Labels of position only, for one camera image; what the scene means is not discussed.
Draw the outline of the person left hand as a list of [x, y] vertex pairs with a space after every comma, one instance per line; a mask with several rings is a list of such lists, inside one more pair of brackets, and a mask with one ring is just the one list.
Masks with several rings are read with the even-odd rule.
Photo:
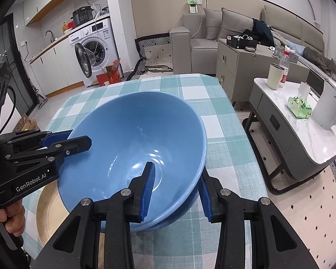
[[18, 200], [5, 209], [0, 209], [0, 222], [5, 223], [7, 232], [19, 237], [25, 230], [25, 208]]

